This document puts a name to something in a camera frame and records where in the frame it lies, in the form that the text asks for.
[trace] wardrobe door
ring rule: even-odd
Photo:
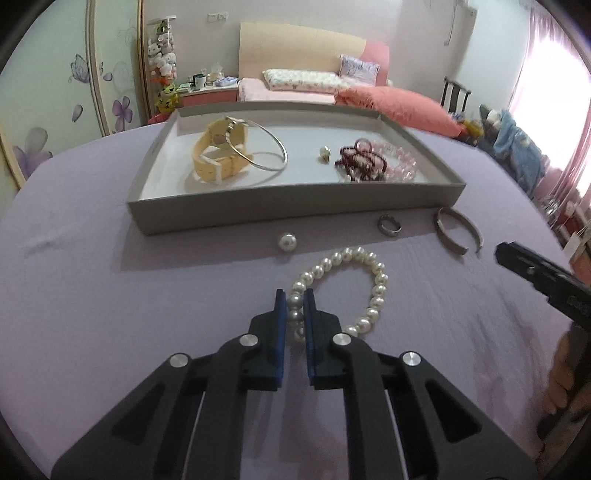
[[[0,74],[4,147],[25,178],[53,155],[101,137],[86,58],[86,3],[55,0]]]

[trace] bangle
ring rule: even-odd
[[[448,236],[443,226],[443,222],[441,221],[441,215],[443,214],[449,215],[450,217],[454,217],[456,220],[458,220],[462,225],[466,227],[466,230],[468,230],[472,234],[474,240],[476,240],[476,243],[478,244],[478,247],[476,247],[476,253],[478,253],[484,245],[484,240],[482,239],[480,231],[467,216],[461,214],[457,210],[454,210],[450,207],[440,208],[433,218],[435,222],[435,230],[437,231],[437,236],[439,237],[439,240],[441,240],[443,246],[451,252],[455,253],[456,255],[465,255],[466,252],[468,252],[468,249],[466,247],[456,243]]]
[[[244,160],[246,160],[253,167],[260,168],[261,170],[266,170],[266,171],[281,171],[281,170],[283,170],[287,166],[287,160],[288,160],[287,159],[287,150],[285,150],[285,147],[283,146],[283,143],[281,143],[281,141],[279,141],[279,139],[275,135],[273,135],[271,132],[269,132],[269,130],[267,130],[262,125],[259,125],[256,122],[253,122],[252,120],[243,120],[243,119],[240,119],[240,118],[232,118],[231,116],[227,116],[226,117],[226,120],[230,120],[230,123],[228,124],[228,127],[226,128],[226,142],[228,143],[228,145],[230,146],[230,148],[232,150],[234,150],[234,152],[238,156],[242,157]],[[260,164],[258,164],[256,162],[252,161],[251,158],[249,158],[244,153],[242,153],[240,150],[238,150],[234,146],[234,144],[232,143],[232,140],[230,138],[230,135],[231,135],[232,131],[234,130],[234,127],[236,127],[237,125],[246,125],[246,126],[253,125],[255,127],[260,128],[264,132],[268,133],[271,136],[271,138],[275,141],[275,143],[277,145],[279,145],[279,148],[281,149],[281,154],[283,155],[283,160],[282,160],[283,165],[281,167],[279,167],[279,168],[277,168],[277,167],[266,167],[264,165],[260,165]]]

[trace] pearl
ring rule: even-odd
[[[340,254],[341,259],[343,260],[343,262],[345,263],[349,263],[351,260],[353,260],[353,250],[350,249],[349,247],[344,248],[343,251]]]
[[[297,238],[293,233],[282,233],[277,244],[284,252],[293,252],[297,247]]]
[[[299,343],[304,343],[306,341],[306,329],[303,325],[295,328],[294,340]]]
[[[365,310],[365,316],[369,319],[371,323],[375,323],[378,321],[379,318],[379,311],[370,307]]]
[[[287,304],[288,310],[299,310],[304,305],[304,297],[297,293],[292,293],[287,297],[285,303]]]
[[[340,253],[335,252],[330,256],[330,261],[333,263],[334,267],[338,267],[340,263],[343,261],[343,257]]]
[[[388,283],[388,276],[385,273],[379,273],[375,276],[376,285],[386,285]]]
[[[309,287],[314,281],[314,275],[312,275],[310,272],[304,272],[302,275],[300,275],[300,281],[304,283],[306,287]]]
[[[302,295],[306,291],[306,284],[298,280],[291,286],[291,291]]]
[[[322,278],[322,275],[324,275],[324,268],[322,268],[320,265],[315,265],[312,267],[311,273],[315,279],[319,280]]]
[[[357,260],[359,262],[362,262],[364,257],[365,257],[365,248],[356,247],[353,250],[353,260]]]
[[[378,256],[373,252],[367,252],[365,254],[365,258],[363,259],[363,263],[372,267],[374,263],[378,260]]]
[[[357,327],[357,330],[359,330],[359,333],[367,333],[371,330],[371,323],[369,322],[369,319],[365,317],[358,318],[355,322],[355,326]]]
[[[343,333],[347,333],[351,337],[357,337],[359,335],[359,329],[355,325],[347,325],[343,328]]]
[[[369,301],[369,306],[376,309],[376,310],[381,310],[384,308],[385,303],[386,303],[386,301],[382,297],[373,297]]]
[[[320,266],[325,272],[329,272],[332,268],[332,262],[330,261],[330,258],[323,258],[320,260]]]
[[[374,288],[372,288],[371,292],[374,294],[374,297],[383,297],[386,293],[386,285],[376,285]]]
[[[382,262],[376,262],[371,267],[371,271],[374,272],[375,275],[379,275],[380,273],[384,273],[384,270],[386,270],[386,265],[383,264]]]
[[[304,314],[301,312],[301,310],[287,310],[287,322],[294,323],[303,321]]]

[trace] chair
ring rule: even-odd
[[[449,84],[452,84],[452,96],[449,100],[449,112],[456,113],[457,110],[457,98],[460,95],[460,92],[464,92],[464,105],[462,106],[462,112],[466,111],[466,102],[468,101],[468,97],[472,93],[471,90],[468,90],[464,87],[461,83],[454,82],[449,78],[445,77],[445,87],[443,88],[443,97],[441,97],[441,106],[445,105],[445,97],[447,95],[447,87]]]

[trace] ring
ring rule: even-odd
[[[467,216],[461,214],[457,210],[454,210],[450,207],[440,208],[433,218],[435,222],[435,230],[437,231],[437,236],[439,237],[439,240],[441,240],[441,243],[444,247],[446,247],[448,250],[455,253],[456,255],[465,255],[466,252],[468,252],[468,249],[466,247],[456,243],[447,235],[447,232],[443,226],[443,222],[441,221],[441,215],[449,215],[450,217],[455,218],[462,225],[464,225],[466,227],[466,230],[468,230],[472,234],[474,240],[476,240],[476,243],[478,244],[478,247],[476,247],[476,253],[482,250],[484,240],[482,239],[482,234],[480,233],[480,230],[478,230],[476,225],[474,225],[474,223],[472,223],[472,221],[470,221],[470,219]]]
[[[234,150],[234,152],[237,155],[240,155],[242,158],[244,158],[244,160],[246,160],[253,167],[260,168],[261,170],[266,170],[266,171],[281,171],[281,170],[283,170],[287,166],[287,150],[283,146],[283,143],[281,143],[281,141],[275,135],[273,135],[271,132],[269,132],[269,130],[267,130],[262,125],[259,125],[256,122],[253,122],[252,120],[243,120],[243,119],[240,119],[240,118],[232,118],[231,116],[227,116],[226,119],[227,120],[230,120],[230,123],[229,123],[228,127],[226,128],[226,142],[228,143],[228,145],[230,145],[230,148],[232,150]],[[232,130],[234,130],[234,127],[236,125],[238,125],[238,124],[243,124],[243,125],[246,125],[246,126],[254,125],[255,127],[258,127],[261,130],[263,130],[264,132],[268,133],[271,136],[271,138],[275,141],[275,143],[277,145],[279,145],[279,148],[281,149],[281,154],[283,155],[283,160],[282,160],[283,165],[281,167],[279,167],[279,168],[266,167],[264,165],[260,165],[260,164],[258,164],[256,162],[253,162],[244,153],[242,153],[240,150],[238,150],[234,146],[234,144],[232,143],[232,141],[230,140],[230,134],[232,133]]]
[[[384,225],[385,222],[391,223],[394,229],[388,228]],[[378,228],[386,236],[397,236],[402,230],[402,225],[392,215],[381,215],[378,219]]]

